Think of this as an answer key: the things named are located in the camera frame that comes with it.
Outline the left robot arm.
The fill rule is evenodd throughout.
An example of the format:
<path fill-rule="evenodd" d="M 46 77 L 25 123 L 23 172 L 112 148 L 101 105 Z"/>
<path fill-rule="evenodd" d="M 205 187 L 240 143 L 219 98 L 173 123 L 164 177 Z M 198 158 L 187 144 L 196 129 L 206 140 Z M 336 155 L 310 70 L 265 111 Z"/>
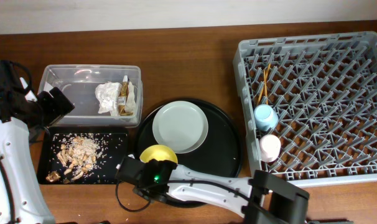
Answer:
<path fill-rule="evenodd" d="M 74 109 L 57 88 L 36 95 L 30 71 L 0 60 L 0 223 L 55 223 L 30 155 L 39 132 Z"/>

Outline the yellow bowl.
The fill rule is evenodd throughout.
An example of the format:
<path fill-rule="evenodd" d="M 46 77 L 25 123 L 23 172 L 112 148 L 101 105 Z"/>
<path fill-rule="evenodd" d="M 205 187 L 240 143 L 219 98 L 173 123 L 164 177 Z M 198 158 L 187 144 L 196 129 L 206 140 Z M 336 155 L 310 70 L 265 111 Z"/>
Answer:
<path fill-rule="evenodd" d="M 145 163 L 152 159 L 157 161 L 172 161 L 176 164 L 179 163 L 175 152 L 171 148 L 160 144 L 146 148 L 139 156 L 139 159 Z"/>

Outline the white tissue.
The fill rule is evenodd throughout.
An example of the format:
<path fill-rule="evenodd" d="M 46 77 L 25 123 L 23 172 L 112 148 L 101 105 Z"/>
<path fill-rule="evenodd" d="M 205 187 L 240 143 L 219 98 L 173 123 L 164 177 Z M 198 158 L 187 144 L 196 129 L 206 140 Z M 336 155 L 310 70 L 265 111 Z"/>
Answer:
<path fill-rule="evenodd" d="M 120 116 L 118 114 L 118 96 L 121 91 L 122 83 L 108 82 L 100 84 L 95 89 L 96 99 L 99 101 L 98 113 L 110 113 L 111 116 Z M 129 95 L 126 102 L 126 111 L 132 111 L 133 114 L 136 110 L 136 100 L 134 85 L 129 82 Z"/>

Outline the peanut shell food scraps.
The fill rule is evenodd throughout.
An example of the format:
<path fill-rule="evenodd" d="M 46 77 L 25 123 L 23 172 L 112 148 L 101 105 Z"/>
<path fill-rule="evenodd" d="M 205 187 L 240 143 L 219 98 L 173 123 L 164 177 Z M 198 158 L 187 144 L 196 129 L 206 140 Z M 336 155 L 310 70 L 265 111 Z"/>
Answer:
<path fill-rule="evenodd" d="M 50 170 L 45 180 L 63 184 L 100 178 L 106 164 L 108 135 L 95 133 L 55 134 L 50 145 Z"/>

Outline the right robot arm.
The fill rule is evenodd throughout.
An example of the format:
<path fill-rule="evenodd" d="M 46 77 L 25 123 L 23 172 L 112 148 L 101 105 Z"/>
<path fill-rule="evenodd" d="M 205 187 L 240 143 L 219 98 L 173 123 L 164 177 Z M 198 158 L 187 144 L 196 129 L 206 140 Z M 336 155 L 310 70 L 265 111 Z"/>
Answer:
<path fill-rule="evenodd" d="M 304 223 L 309 193 L 265 171 L 253 177 L 229 178 L 205 174 L 172 161 L 145 163 L 124 157 L 116 180 L 134 186 L 148 202 L 189 208 L 201 203 L 227 209 L 244 223 Z"/>

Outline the wooden chopstick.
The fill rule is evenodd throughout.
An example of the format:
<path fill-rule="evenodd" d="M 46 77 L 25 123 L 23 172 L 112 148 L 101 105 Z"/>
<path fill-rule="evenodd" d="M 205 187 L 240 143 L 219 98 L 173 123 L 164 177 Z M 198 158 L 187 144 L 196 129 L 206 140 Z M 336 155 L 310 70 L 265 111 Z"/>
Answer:
<path fill-rule="evenodd" d="M 269 74 L 270 68 L 271 68 L 271 64 L 269 63 L 267 65 L 267 67 L 265 68 L 267 70 L 267 82 L 268 82 L 268 74 Z M 263 75 L 263 89 L 261 90 L 261 92 L 260 92 L 260 94 L 258 96 L 257 105 L 260 104 L 261 99 L 262 99 L 263 96 L 264 96 L 264 75 Z"/>
<path fill-rule="evenodd" d="M 268 92 L 267 92 L 267 70 L 263 71 L 264 75 L 264 97 L 265 97 L 265 104 L 268 105 Z"/>

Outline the blue plastic cup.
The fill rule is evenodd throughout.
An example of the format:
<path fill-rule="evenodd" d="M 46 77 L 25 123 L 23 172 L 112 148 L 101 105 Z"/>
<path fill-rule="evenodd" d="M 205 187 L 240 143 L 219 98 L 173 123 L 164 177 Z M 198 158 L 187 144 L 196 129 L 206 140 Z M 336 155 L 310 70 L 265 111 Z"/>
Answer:
<path fill-rule="evenodd" d="M 266 104 L 261 104 L 254 109 L 254 119 L 257 129 L 260 131 L 275 128 L 279 120 L 273 108 Z"/>

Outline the gold snack wrapper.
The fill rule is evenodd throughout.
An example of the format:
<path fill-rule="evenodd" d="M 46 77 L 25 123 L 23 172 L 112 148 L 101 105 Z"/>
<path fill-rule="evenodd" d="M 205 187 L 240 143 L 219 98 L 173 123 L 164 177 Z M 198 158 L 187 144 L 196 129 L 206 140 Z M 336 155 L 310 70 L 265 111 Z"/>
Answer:
<path fill-rule="evenodd" d="M 127 98 L 128 98 L 128 95 L 129 95 L 129 87 L 128 86 L 129 86 L 129 79 L 128 79 L 128 76 L 125 75 L 123 77 L 121 91 L 119 93 L 118 100 L 117 100 L 118 114 L 121 115 L 121 116 L 131 116 L 133 114 L 132 111 L 126 111 L 125 110 Z"/>

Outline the grey round plate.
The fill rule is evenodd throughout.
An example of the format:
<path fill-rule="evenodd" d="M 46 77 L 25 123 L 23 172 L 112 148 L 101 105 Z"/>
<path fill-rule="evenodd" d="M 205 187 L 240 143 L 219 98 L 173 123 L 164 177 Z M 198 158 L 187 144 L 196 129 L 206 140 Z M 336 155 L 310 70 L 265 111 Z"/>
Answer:
<path fill-rule="evenodd" d="M 161 107 L 152 124 L 158 144 L 176 154 L 198 149 L 206 140 L 209 124 L 205 112 L 189 101 L 173 101 Z"/>

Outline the pink plastic cup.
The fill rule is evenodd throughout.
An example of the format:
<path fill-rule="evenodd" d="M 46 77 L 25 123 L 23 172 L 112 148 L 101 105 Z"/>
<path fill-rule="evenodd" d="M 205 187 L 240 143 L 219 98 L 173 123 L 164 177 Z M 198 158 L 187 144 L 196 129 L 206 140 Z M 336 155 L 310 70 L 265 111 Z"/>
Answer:
<path fill-rule="evenodd" d="M 273 134 L 267 134 L 259 140 L 261 160 L 263 162 L 275 161 L 281 150 L 281 141 Z"/>

